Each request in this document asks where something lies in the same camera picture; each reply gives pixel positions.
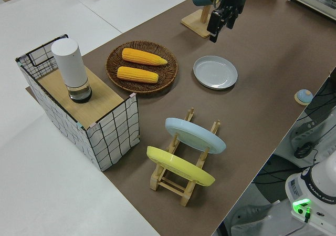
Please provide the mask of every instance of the brown table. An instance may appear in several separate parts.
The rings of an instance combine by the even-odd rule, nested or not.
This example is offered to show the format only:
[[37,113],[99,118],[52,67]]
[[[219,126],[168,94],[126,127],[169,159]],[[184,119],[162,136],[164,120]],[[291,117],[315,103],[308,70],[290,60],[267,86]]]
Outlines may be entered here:
[[[108,55],[119,45],[153,41],[178,60],[169,93],[139,98],[141,142],[104,172],[161,235],[211,235],[303,111],[294,94],[303,88],[316,93],[336,65],[335,22],[297,3],[247,0],[234,29],[223,28],[216,44],[181,24],[181,18],[196,10],[187,0],[84,56],[86,66],[122,97],[129,93],[115,86],[104,70]],[[238,81],[233,88],[215,91],[197,82],[193,64],[206,55],[235,65]],[[165,119],[184,118],[190,107],[195,108],[193,122],[204,128],[221,120],[217,134],[227,149],[205,162],[203,169],[215,183],[196,186],[183,207],[180,196],[150,189],[155,164],[146,157],[146,147],[165,149],[171,138]],[[191,162],[199,155],[184,145],[176,154]]]

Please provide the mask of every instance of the white cylinder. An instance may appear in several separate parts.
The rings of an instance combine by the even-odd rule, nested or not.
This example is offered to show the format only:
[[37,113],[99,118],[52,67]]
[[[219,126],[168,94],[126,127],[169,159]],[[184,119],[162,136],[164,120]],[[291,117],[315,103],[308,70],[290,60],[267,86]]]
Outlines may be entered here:
[[55,41],[51,46],[51,52],[66,86],[77,88],[87,82],[88,76],[82,55],[73,39],[63,38]]
[[312,168],[315,185],[326,195],[336,197],[336,152]]

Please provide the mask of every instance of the wooden mug tree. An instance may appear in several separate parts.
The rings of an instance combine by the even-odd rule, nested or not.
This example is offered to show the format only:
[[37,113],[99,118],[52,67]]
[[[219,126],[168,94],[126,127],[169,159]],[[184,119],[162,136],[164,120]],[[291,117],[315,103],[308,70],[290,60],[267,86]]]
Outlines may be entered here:
[[210,35],[209,31],[206,30],[209,19],[210,19],[210,7],[211,5],[204,6],[203,9],[199,9],[192,14],[184,17],[181,23],[186,27],[190,28],[192,31],[198,35],[206,38]]

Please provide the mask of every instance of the wooden plate stand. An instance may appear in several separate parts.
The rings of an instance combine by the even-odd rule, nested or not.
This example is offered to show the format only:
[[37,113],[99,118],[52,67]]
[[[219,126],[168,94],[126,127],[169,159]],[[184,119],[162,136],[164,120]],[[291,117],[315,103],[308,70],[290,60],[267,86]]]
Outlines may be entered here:
[[204,6],[203,9],[193,12],[192,14],[184,17],[181,20],[181,23],[203,38],[208,37],[210,33],[206,29],[210,20],[210,7],[211,5]]
[[[188,113],[184,120],[186,121],[191,121],[192,117],[194,115],[194,108],[192,107],[191,109],[188,110]],[[217,130],[220,126],[221,122],[219,120],[215,121],[213,123],[213,126],[211,128],[211,132],[213,134],[217,133]],[[177,139],[177,134],[173,137],[172,141],[170,142],[169,146],[167,147],[166,151],[174,154],[180,141]],[[201,152],[196,166],[201,168],[204,165],[204,162],[207,158],[209,148],[207,148],[204,152]],[[196,185],[196,181],[189,181],[186,187],[182,187],[179,184],[169,180],[167,177],[165,177],[166,173],[166,168],[162,167],[160,165],[156,165],[156,168],[154,172],[152,173],[151,176],[151,181],[150,181],[150,187],[152,190],[157,190],[158,186],[161,185],[165,187],[166,189],[173,191],[174,193],[178,194],[181,196],[181,201],[180,204],[182,206],[186,206]]]

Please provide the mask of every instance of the corn cob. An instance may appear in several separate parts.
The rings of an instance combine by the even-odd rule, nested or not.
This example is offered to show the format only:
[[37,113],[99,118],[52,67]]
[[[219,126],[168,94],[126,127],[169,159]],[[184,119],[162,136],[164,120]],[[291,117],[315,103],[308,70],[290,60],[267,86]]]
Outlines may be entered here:
[[158,55],[137,50],[134,48],[124,48],[122,50],[122,59],[125,61],[131,61],[137,64],[147,65],[163,65],[167,64],[167,60],[161,58]]
[[144,69],[136,69],[126,66],[120,66],[117,71],[117,77],[123,80],[143,82],[143,83],[157,83],[159,75],[157,73],[147,71]]

